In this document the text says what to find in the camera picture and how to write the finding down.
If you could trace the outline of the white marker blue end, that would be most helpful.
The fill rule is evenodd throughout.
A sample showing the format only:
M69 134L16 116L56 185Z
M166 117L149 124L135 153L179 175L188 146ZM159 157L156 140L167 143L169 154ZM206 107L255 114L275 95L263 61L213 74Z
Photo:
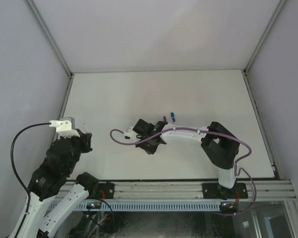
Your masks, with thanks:
M173 112L170 113L171 119L173 122L176 122L175 114Z

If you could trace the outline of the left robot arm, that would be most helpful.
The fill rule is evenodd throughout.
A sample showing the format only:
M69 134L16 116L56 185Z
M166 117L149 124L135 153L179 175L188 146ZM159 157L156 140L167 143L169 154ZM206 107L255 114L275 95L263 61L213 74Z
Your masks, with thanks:
M66 218L83 200L98 191L98 179L88 172L80 174L68 194L48 212L61 187L72 174L81 154L92 151L91 133L54 141L46 157L31 177L27 198L11 238L52 238Z

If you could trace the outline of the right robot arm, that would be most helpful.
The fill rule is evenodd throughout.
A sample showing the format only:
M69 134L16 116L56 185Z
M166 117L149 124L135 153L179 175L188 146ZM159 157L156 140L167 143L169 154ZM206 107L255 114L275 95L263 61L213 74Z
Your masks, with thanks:
M166 121L156 124L139 119L135 126L128 129L127 134L136 142L142 141L137 147L153 155L160 144L176 142L192 143L200 146L211 163L217 167L219 179L217 188L222 199L236 194L236 175L234 162L239 153L240 143L236 137L219 122L212 122L209 126L180 127Z

